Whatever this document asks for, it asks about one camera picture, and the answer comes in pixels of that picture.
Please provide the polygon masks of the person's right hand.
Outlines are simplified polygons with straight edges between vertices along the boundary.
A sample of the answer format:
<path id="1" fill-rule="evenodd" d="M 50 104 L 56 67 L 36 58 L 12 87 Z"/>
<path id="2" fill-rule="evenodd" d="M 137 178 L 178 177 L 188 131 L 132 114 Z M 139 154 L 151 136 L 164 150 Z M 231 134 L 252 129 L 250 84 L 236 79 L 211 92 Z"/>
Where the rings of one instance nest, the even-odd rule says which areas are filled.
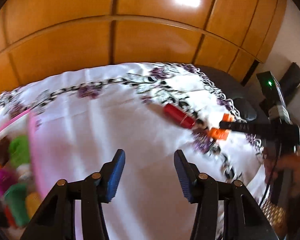
<path id="1" fill-rule="evenodd" d="M 270 181 L 275 181 L 279 177 L 279 172 L 283 170 L 292 171 L 293 180 L 290 186 L 290 197 L 300 196 L 300 146 L 296 153 L 284 155 L 277 161 Z"/>

